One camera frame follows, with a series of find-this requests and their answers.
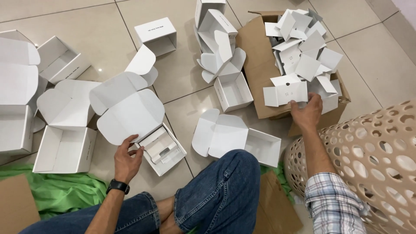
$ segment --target person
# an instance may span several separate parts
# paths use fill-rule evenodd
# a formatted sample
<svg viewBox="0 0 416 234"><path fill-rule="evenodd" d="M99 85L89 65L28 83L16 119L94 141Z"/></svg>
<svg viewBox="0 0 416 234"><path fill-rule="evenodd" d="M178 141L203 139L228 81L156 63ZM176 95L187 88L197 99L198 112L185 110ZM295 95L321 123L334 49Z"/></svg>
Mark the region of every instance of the person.
<svg viewBox="0 0 416 234"><path fill-rule="evenodd" d="M322 100L309 94L300 110L292 101L292 116L302 130L307 172L305 204L314 222L314 232L365 233L359 213L364 205L336 174L322 145L316 126ZM128 184L137 174L143 147L128 151L132 135L114 155L114 180ZM142 192L124 199L125 188L113 188L101 205L39 221L21 234L175 234L197 228L197 233L248 234L254 230L260 193L260 166L249 152L229 151L212 163L174 196L156 202Z"/></svg>

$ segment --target blue jeans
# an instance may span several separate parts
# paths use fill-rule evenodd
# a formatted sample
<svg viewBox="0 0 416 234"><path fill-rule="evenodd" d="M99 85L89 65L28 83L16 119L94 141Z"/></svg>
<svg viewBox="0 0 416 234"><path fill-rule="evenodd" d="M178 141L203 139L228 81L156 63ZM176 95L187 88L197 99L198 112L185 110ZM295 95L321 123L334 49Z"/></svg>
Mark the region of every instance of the blue jeans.
<svg viewBox="0 0 416 234"><path fill-rule="evenodd" d="M252 233L260 192L260 166L245 150L226 153L175 194L175 222L183 232ZM27 227L21 234L82 234L99 205L61 214ZM123 201L116 233L148 234L161 225L153 197L142 192Z"/></svg>

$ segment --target jeans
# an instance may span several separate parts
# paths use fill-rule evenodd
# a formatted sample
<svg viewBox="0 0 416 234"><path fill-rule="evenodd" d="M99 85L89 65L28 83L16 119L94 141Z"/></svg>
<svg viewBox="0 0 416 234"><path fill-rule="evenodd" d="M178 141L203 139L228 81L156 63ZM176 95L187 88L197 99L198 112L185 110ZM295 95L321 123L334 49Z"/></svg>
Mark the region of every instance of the jeans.
<svg viewBox="0 0 416 234"><path fill-rule="evenodd" d="M260 192L260 166L242 149L229 151L175 194L175 222L183 232L252 233ZM82 234L100 205L61 214L27 227L21 234ZM142 192L123 201L115 233L148 234L161 225L153 197Z"/></svg>

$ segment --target hand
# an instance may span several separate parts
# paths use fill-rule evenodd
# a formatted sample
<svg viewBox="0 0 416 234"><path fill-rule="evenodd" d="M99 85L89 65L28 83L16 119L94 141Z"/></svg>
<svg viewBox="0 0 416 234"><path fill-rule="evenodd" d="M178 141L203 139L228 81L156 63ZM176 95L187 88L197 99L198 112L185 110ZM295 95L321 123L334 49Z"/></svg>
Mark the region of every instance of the hand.
<svg viewBox="0 0 416 234"><path fill-rule="evenodd" d="M295 101L290 101L290 112L293 117L293 121L303 131L314 130L316 131L316 125L319 123L319 118L322 113L322 99L319 94L308 93L309 103L305 108L299 109Z"/></svg>
<svg viewBox="0 0 416 234"><path fill-rule="evenodd" d="M114 179L116 181L129 184L131 179L137 174L137 172L139 172L144 146L140 147L138 150L128 151L133 145L133 143L130 144L130 141L134 140L138 136L138 134L129 136L117 148L117 151L114 154L114 165L116 167Z"/></svg>

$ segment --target beige tile floor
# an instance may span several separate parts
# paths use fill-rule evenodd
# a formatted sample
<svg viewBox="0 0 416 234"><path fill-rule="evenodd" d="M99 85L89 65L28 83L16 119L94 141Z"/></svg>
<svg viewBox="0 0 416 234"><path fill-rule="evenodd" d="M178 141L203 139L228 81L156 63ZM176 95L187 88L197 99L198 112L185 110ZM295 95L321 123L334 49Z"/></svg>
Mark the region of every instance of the beige tile floor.
<svg viewBox="0 0 416 234"><path fill-rule="evenodd" d="M341 121L415 97L416 66L365 0L228 0L228 3L225 16L237 29L256 16L249 10L312 8L324 17L328 48L344 54L339 72L352 99ZM164 122L188 155L162 177L143 162L131 182L129 196L144 190L156 199L171 196L213 160L197 155L191 147L201 113L210 108L221 109L213 84L203 81L195 60L200 56L192 29L195 5L195 0L3 0L0 3L0 31L18 29L38 45L56 35L85 54L92 66L79 80L105 81L124 71L136 53L134 26L163 17L172 21L178 32L178 47L157 58L159 77L151 89L164 103ZM249 127L282 138L281 151L291 141L286 137L290 118L258 119L253 105L230 114L242 117ZM90 127L96 128L96 120L95 117ZM39 148L42 133L35 133L34 152ZM112 179L115 150L99 133L90 172ZM35 157L36 153L14 163L33 163ZM300 205L295 208L305 224L300 233L311 233L312 223L305 209Z"/></svg>

